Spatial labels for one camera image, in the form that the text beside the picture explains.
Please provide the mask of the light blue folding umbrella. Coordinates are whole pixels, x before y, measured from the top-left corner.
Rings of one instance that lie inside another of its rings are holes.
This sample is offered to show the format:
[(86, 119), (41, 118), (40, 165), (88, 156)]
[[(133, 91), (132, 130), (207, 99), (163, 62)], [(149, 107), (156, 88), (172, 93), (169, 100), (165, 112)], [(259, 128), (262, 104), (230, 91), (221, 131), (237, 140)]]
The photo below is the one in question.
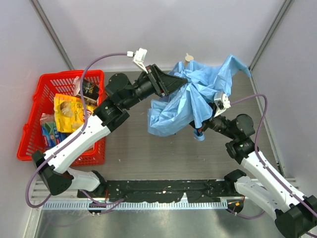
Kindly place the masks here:
[(203, 121), (212, 117), (209, 103), (214, 102), (215, 94), (231, 95), (232, 78), (238, 71), (251, 75), (247, 65), (234, 55), (229, 55), (220, 66), (208, 66), (195, 60), (188, 64), (178, 62), (169, 75), (183, 77), (188, 82), (169, 96), (151, 100), (147, 112), (148, 133), (170, 136), (190, 122), (194, 122), (195, 128), (201, 127)]

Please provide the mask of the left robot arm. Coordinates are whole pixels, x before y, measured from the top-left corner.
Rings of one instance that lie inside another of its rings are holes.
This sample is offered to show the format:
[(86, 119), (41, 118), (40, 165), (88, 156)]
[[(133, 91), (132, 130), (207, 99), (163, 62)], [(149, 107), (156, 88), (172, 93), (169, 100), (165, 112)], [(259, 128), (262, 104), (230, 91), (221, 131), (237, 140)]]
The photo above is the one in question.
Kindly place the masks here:
[(121, 126), (129, 118), (128, 109), (152, 94), (170, 95), (187, 82), (185, 78), (162, 72), (155, 64), (147, 66), (133, 83), (123, 73), (113, 75), (106, 86), (107, 98), (82, 126), (52, 149), (32, 155), (50, 194), (59, 195), (69, 188), (101, 193), (105, 180), (99, 173), (74, 170), (71, 164), (95, 142)]

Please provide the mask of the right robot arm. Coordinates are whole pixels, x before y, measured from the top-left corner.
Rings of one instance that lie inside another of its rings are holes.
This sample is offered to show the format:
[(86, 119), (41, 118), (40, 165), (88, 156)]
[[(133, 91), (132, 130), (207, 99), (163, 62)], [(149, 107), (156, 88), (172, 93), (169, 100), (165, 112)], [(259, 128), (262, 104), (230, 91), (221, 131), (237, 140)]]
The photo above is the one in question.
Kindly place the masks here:
[(194, 129), (195, 138), (203, 139), (207, 129), (230, 138), (225, 145), (227, 153), (258, 180), (252, 181), (237, 169), (224, 177), (230, 189), (262, 208), (284, 237), (299, 238), (317, 226), (316, 197), (300, 192), (264, 157), (251, 139), (255, 129), (250, 116), (239, 114), (233, 120), (212, 117), (204, 121), (202, 127)]

